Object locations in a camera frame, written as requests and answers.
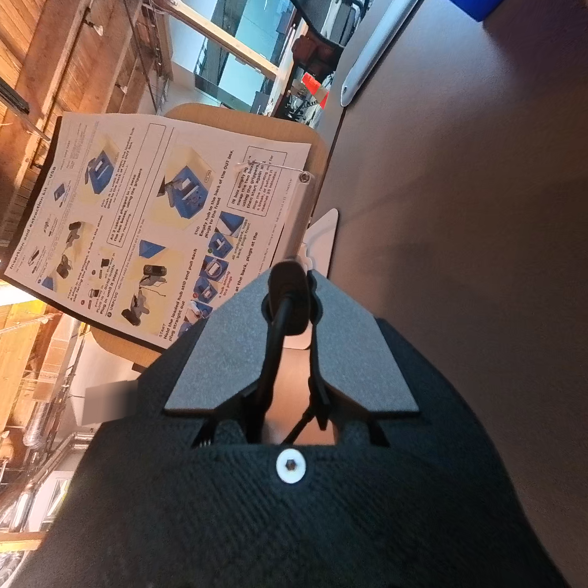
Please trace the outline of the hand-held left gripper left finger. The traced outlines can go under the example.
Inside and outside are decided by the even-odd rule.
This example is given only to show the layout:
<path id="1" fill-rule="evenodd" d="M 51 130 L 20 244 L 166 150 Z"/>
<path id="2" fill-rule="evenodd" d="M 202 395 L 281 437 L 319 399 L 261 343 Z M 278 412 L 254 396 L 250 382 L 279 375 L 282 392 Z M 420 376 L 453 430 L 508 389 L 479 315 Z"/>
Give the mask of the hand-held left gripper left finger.
<path id="1" fill-rule="evenodd" d="M 210 317 L 198 335 L 166 401 L 173 420 L 235 420 L 248 442 L 262 442 L 267 408 L 254 400 L 266 355 L 269 324 L 263 313 L 269 270 L 263 272 Z"/>

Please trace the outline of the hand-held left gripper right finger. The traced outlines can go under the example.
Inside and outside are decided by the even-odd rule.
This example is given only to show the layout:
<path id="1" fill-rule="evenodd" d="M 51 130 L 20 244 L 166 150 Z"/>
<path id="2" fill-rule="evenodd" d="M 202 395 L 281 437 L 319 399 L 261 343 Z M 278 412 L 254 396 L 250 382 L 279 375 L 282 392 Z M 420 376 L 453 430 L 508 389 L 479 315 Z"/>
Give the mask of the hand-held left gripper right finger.
<path id="1" fill-rule="evenodd" d="M 375 317 L 319 272 L 312 301 L 311 406 L 320 425 L 413 417 L 419 406 Z"/>

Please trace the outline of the dark grey usb hub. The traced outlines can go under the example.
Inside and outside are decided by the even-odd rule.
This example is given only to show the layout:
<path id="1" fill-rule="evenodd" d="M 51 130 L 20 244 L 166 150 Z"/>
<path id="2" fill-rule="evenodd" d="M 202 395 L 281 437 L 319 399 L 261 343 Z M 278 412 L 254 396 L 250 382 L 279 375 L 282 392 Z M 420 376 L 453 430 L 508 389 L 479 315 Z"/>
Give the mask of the dark grey usb hub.
<path id="1" fill-rule="evenodd" d="M 269 274 L 266 310 L 269 326 L 261 373 L 245 397 L 246 438 L 259 443 L 265 416 L 274 396 L 275 381 L 286 337 L 303 334 L 311 319 L 311 290 L 307 270 L 294 259 L 279 262 Z"/>

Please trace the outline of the translucent plastic bin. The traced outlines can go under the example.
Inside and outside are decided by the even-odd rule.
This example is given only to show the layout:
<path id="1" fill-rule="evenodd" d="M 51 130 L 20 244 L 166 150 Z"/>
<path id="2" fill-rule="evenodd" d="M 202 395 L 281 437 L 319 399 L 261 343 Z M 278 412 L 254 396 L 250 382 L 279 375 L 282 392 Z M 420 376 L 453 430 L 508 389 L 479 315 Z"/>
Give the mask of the translucent plastic bin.
<path id="1" fill-rule="evenodd" d="M 476 22 L 483 22 L 503 1 L 453 0 L 451 3 Z"/>

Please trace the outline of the white stand base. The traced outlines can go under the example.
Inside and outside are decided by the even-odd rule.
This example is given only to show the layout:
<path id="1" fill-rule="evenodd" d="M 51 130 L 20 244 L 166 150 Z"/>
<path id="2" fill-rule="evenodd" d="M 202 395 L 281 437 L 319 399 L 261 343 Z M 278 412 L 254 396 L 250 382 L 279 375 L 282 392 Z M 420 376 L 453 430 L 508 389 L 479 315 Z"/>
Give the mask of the white stand base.
<path id="1" fill-rule="evenodd" d="M 329 274 L 338 220 L 338 210 L 329 210 L 306 229 L 299 249 L 299 257 L 307 270 L 314 270 L 325 278 Z M 312 325 L 308 323 L 302 334 L 285 338 L 284 349 L 308 349 L 311 339 Z"/>

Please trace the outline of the orange traffic cone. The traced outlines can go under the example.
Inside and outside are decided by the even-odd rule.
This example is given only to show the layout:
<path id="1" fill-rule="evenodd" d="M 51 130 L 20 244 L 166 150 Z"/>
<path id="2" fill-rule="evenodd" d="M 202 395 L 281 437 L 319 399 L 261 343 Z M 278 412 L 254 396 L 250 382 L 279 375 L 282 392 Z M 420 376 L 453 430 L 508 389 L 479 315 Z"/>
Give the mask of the orange traffic cone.
<path id="1" fill-rule="evenodd" d="M 321 109 L 324 110 L 329 96 L 329 89 L 319 83 L 319 81 L 309 72 L 304 73 L 302 77 L 302 83 L 311 94 L 311 97 L 315 100 L 315 102 L 320 106 Z"/>

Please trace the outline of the black office chair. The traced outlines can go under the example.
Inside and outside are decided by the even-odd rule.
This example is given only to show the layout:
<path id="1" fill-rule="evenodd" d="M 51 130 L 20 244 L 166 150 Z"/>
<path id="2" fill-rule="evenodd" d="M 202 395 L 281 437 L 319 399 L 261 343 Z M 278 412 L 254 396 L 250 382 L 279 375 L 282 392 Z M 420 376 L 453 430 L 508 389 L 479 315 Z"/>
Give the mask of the black office chair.
<path id="1" fill-rule="evenodd" d="M 344 47 L 364 18 L 369 1 L 291 1 L 309 29 Z"/>

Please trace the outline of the silver ventilation duct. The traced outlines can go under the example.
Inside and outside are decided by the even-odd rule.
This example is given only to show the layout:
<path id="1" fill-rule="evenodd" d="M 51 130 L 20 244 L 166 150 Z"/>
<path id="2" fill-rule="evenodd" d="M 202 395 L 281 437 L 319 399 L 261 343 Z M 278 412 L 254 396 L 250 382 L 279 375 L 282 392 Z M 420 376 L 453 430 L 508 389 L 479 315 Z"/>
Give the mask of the silver ventilation duct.
<path id="1" fill-rule="evenodd" d="M 52 403 L 38 402 L 24 429 L 25 455 L 23 468 L 38 467 L 65 447 L 88 443 L 96 433 L 94 424 L 84 426 L 77 423 L 75 409 L 81 398 L 65 397 Z"/>

